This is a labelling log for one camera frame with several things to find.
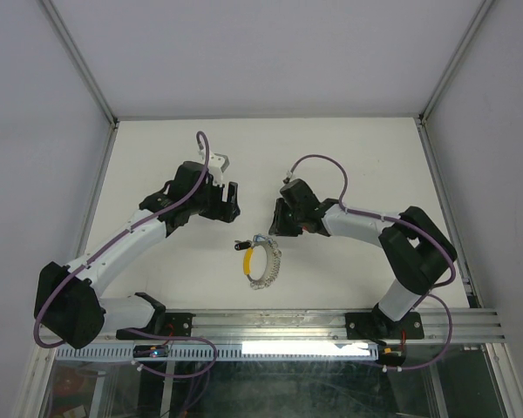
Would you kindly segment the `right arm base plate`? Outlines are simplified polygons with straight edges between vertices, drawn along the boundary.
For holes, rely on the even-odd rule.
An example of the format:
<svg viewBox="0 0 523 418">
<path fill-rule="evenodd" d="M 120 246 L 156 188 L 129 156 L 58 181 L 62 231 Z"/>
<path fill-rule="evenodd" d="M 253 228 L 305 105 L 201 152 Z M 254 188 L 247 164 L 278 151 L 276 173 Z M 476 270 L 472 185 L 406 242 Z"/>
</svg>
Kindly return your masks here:
<svg viewBox="0 0 523 418">
<path fill-rule="evenodd" d="M 379 317 L 371 311 L 348 312 L 344 315 L 348 340 L 423 340 L 421 316 L 409 312 L 400 321 Z"/>
</svg>

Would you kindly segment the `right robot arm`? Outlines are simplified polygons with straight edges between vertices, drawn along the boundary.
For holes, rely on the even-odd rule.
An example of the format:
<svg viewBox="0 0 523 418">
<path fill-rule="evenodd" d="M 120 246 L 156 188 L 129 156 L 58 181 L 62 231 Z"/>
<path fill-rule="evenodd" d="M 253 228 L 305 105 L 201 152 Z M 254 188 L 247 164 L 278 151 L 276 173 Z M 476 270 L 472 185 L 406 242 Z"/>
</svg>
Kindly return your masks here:
<svg viewBox="0 0 523 418">
<path fill-rule="evenodd" d="M 416 305 L 452 271 L 457 252 L 428 215 L 411 206 L 397 215 L 379 215 L 341 207 L 337 199 L 320 201 L 309 185 L 294 179 L 280 190 L 269 233 L 297 237 L 314 233 L 342 237 L 381 248 L 394 281 L 368 313 L 346 313 L 350 340 L 422 340 Z"/>
</svg>

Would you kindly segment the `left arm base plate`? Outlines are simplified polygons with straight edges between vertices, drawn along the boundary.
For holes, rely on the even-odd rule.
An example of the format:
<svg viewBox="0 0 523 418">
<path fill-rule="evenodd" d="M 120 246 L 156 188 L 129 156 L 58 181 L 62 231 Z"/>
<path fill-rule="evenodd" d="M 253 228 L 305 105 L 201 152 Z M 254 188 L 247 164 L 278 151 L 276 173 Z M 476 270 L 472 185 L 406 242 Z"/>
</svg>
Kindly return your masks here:
<svg viewBox="0 0 523 418">
<path fill-rule="evenodd" d="M 192 333 L 195 315 L 189 312 L 168 311 L 164 314 L 155 314 L 145 327 L 124 328 L 116 332 L 117 340 L 136 340 L 144 334 L 160 336 L 166 340 L 169 336 L 189 337 Z"/>
</svg>

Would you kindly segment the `large steel keyring yellow handle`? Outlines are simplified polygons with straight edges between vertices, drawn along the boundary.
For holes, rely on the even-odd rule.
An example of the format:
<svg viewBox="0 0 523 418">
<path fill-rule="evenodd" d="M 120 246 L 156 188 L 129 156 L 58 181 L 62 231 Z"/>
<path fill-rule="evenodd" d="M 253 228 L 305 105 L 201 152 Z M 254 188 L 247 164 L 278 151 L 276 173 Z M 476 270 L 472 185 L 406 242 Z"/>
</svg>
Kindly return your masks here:
<svg viewBox="0 0 523 418">
<path fill-rule="evenodd" d="M 253 290 L 270 287 L 277 279 L 282 252 L 272 240 L 249 241 L 243 257 L 242 270 Z"/>
</svg>

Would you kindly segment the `black key tag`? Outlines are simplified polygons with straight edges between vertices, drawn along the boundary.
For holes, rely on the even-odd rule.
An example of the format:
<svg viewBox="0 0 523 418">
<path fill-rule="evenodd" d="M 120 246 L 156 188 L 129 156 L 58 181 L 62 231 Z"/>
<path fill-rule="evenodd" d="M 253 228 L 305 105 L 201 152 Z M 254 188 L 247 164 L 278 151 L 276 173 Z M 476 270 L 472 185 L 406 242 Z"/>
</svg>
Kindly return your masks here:
<svg viewBox="0 0 523 418">
<path fill-rule="evenodd" d="M 248 250 L 251 247 L 252 247 L 252 242 L 251 241 L 238 241 L 238 242 L 236 242 L 234 244 L 234 249 L 236 251 Z"/>
</svg>

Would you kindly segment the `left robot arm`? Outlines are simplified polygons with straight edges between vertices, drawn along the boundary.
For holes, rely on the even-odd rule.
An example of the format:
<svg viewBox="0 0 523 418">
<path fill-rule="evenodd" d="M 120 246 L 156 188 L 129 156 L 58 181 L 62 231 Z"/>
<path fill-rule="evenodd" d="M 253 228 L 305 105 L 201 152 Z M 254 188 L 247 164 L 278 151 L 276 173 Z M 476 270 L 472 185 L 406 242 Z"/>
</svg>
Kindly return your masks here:
<svg viewBox="0 0 523 418">
<path fill-rule="evenodd" d="M 62 343 L 83 348 L 102 333 L 146 338 L 165 334 L 166 307 L 147 293 L 106 298 L 104 291 L 136 258 L 167 239 L 194 215 L 233 222 L 240 214 L 238 185 L 225 184 L 227 157 L 216 154 L 205 164 L 182 163 L 174 179 L 147 196 L 112 238 L 92 254 L 61 266 L 46 265 L 39 274 L 34 316 Z"/>
</svg>

